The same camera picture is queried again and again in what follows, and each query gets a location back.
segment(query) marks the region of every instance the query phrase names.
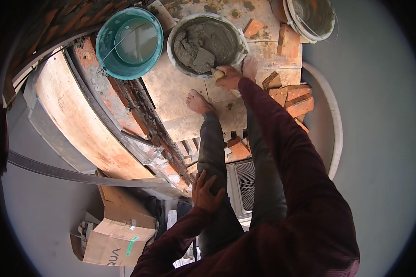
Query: cardboard box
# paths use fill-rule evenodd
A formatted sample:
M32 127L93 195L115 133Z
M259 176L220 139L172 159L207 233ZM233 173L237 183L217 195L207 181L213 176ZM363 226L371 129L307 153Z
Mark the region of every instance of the cardboard box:
M83 262L135 266L146 242L154 236L156 219L119 187L99 186L99 191L104 219L90 232L84 255L80 234L70 234L73 252Z

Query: man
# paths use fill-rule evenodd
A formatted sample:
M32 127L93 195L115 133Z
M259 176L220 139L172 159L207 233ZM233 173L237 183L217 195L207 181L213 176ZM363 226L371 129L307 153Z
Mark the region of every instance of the man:
M243 75L232 66L218 69L225 77L216 86L239 90L247 107L255 165L250 231L243 232L228 202L216 111L192 90L186 104L205 119L194 208L146 248L132 276L354 276L359 249L351 210L306 132L255 84L257 60L245 58ZM202 259L174 269L196 236Z

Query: wooden handle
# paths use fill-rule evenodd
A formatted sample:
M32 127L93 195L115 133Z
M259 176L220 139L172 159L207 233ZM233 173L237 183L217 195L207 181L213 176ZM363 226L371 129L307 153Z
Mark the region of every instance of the wooden handle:
M218 69L213 68L211 70L211 72L212 72L213 77L216 78L216 80L222 78L223 76L225 76L225 73L223 73L222 70L218 70ZM236 98L239 98L240 97L236 90L230 90L230 92Z

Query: brick wall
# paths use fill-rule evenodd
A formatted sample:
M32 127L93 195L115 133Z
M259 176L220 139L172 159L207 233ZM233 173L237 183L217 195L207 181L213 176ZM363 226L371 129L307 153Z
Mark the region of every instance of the brick wall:
M117 11L140 6L140 0L51 0L23 34L10 64L10 72L50 42L83 28L99 25Z

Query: bucket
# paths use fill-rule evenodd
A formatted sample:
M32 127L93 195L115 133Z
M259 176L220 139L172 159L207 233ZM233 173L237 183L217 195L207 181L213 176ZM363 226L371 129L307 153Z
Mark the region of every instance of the bucket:
M334 30L335 13L329 0L272 0L273 14L311 43L326 40Z
M227 26L227 29L231 34L229 38L237 42L237 51L234 52L231 55L231 57L225 62L225 64L222 64L222 65L227 65L227 64L232 65L232 66L239 65L243 61L247 53L249 52L249 48L248 48L248 44L247 44L247 41L245 40L245 36L243 32L241 30L238 30L233 25L233 23L231 23L231 21L229 21L226 18L223 18L222 16L219 16L214 13L199 13L199 14L192 14L180 20L179 23L176 26L174 26L174 28L172 29L168 37L168 43L166 47L167 52L168 52L168 57L172 65L174 65L174 67L176 67L183 74L190 76L190 77L208 79L212 77L211 72L202 73L202 74L196 73L193 69L185 66L177 58L176 53L174 51L174 42L176 39L176 35L181 32L181 29L186 28L186 26L192 25L194 23L202 22L205 19L217 20L221 22L221 24L224 24L225 26ZM221 65L217 63L218 61L216 60L214 67L216 67L217 65Z
M153 35L145 39L146 34ZM132 47L134 43L130 40L136 42L136 47ZM162 47L163 31L159 20L141 8L127 8L111 16L96 40L97 59L102 68L122 80L137 79L150 71L157 63Z

